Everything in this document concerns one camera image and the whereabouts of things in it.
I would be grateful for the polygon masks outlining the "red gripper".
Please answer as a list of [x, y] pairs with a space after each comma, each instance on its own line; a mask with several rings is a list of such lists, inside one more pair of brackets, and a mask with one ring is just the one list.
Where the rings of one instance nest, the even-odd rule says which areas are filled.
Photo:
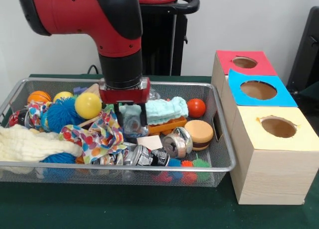
[[118, 103], [139, 104], [141, 107], [140, 122], [142, 127], [148, 125], [146, 102], [150, 97], [150, 87], [149, 78], [142, 78], [135, 87], [127, 89], [112, 89], [106, 85], [103, 78], [99, 80], [100, 98], [106, 104], [113, 104], [117, 121], [123, 122], [123, 116], [119, 110]]

